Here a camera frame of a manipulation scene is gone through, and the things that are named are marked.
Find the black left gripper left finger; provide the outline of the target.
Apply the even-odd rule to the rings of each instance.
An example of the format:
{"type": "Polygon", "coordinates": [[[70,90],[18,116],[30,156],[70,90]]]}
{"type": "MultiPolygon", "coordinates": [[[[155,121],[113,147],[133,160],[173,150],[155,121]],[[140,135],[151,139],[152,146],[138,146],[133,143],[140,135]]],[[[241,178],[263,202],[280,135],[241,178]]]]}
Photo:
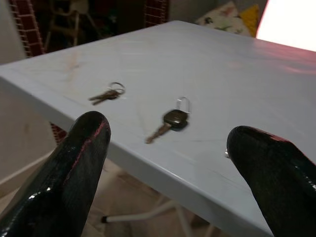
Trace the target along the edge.
{"type": "Polygon", "coordinates": [[[110,139],[102,113],[77,118],[0,214],[0,237],[81,237],[110,139]]]}

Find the white plastic table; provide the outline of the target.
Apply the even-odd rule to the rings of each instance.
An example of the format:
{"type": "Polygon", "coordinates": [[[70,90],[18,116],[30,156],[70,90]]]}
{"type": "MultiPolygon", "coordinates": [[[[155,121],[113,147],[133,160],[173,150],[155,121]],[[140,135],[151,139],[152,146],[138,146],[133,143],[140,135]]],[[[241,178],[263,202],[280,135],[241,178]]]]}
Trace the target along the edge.
{"type": "Polygon", "coordinates": [[[172,21],[2,65],[0,87],[64,130],[87,111],[103,113],[111,161],[234,237],[272,232],[225,157],[232,128],[283,137],[316,162],[312,51],[172,21]],[[126,92],[92,105],[112,82],[126,92]],[[146,144],[182,96],[188,125],[146,144]]]}

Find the bright white panel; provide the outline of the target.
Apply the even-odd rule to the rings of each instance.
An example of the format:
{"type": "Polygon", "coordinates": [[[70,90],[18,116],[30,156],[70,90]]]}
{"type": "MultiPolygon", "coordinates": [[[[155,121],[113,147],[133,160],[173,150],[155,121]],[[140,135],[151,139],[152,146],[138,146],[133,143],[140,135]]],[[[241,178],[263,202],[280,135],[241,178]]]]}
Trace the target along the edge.
{"type": "Polygon", "coordinates": [[[268,0],[256,38],[316,52],[316,0],[268,0]]]}

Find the wooden high chair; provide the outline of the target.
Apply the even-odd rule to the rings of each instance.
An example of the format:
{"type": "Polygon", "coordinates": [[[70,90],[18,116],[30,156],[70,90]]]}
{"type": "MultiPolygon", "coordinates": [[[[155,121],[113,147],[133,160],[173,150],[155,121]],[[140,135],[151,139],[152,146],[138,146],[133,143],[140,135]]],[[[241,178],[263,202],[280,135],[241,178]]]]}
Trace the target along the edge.
{"type": "Polygon", "coordinates": [[[73,46],[77,46],[79,40],[79,25],[82,16],[85,16],[100,38],[97,26],[89,14],[88,0],[49,0],[52,17],[49,23],[47,36],[44,42],[45,51],[48,50],[53,32],[60,32],[65,36],[73,38],[73,46]],[[56,23],[57,17],[64,17],[68,26],[59,26],[56,23]]]}

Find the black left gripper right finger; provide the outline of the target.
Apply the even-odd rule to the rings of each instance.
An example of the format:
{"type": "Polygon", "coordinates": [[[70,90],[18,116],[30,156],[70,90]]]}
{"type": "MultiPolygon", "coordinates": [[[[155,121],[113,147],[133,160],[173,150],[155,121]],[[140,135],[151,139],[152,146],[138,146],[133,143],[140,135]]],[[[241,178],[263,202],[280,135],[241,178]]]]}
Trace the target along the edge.
{"type": "Polygon", "coordinates": [[[290,141],[250,126],[230,131],[227,150],[274,237],[316,237],[316,164],[290,141]]]}

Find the red white grid fence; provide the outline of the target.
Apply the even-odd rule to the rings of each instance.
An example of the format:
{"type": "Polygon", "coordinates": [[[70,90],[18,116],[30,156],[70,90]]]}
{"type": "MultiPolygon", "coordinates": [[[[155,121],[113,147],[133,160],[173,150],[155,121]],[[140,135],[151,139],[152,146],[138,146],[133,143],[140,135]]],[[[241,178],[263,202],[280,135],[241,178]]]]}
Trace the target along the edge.
{"type": "Polygon", "coordinates": [[[170,0],[145,0],[144,27],[166,23],[169,15],[170,0]]]}
{"type": "Polygon", "coordinates": [[[27,58],[45,54],[35,17],[34,0],[6,0],[27,58]]]}

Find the white metal table leg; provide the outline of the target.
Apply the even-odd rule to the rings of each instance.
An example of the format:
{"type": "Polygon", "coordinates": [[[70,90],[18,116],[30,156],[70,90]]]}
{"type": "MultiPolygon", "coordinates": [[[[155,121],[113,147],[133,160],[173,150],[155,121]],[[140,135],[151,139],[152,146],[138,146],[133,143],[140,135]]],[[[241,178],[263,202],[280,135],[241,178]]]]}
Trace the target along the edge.
{"type": "Polygon", "coordinates": [[[155,207],[153,210],[138,214],[129,215],[117,215],[117,216],[103,216],[101,218],[101,223],[113,223],[113,222],[130,222],[130,221],[143,221],[157,217],[171,209],[175,209],[177,203],[173,200],[167,201],[166,203],[155,207]]]}

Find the dinosaur print cushion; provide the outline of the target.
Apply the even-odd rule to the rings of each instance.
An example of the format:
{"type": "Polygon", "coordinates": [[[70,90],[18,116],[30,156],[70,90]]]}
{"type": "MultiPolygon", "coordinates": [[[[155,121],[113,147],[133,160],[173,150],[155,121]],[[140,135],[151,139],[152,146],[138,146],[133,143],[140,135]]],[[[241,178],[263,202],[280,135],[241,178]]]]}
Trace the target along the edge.
{"type": "Polygon", "coordinates": [[[231,0],[198,18],[195,24],[200,26],[250,37],[250,31],[239,15],[235,3],[231,0]]]}

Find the black car key clear loop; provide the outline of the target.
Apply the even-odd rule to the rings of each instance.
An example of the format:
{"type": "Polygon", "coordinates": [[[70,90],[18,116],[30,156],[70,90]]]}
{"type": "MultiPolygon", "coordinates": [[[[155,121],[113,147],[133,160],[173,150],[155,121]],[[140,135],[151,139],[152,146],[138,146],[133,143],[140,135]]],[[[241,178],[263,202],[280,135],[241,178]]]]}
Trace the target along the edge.
{"type": "Polygon", "coordinates": [[[162,125],[148,138],[146,144],[152,144],[157,138],[163,136],[170,130],[181,131],[189,123],[189,116],[192,112],[192,104],[187,97],[179,97],[176,107],[165,113],[162,117],[162,125]]]}

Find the yellow cushion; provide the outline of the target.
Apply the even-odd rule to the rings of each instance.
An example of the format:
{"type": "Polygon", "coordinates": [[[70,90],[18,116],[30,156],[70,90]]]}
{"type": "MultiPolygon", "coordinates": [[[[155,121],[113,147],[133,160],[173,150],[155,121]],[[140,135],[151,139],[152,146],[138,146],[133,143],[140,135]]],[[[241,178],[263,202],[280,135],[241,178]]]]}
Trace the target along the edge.
{"type": "Polygon", "coordinates": [[[255,38],[259,27],[259,5],[254,4],[239,13],[250,35],[255,38]]]}

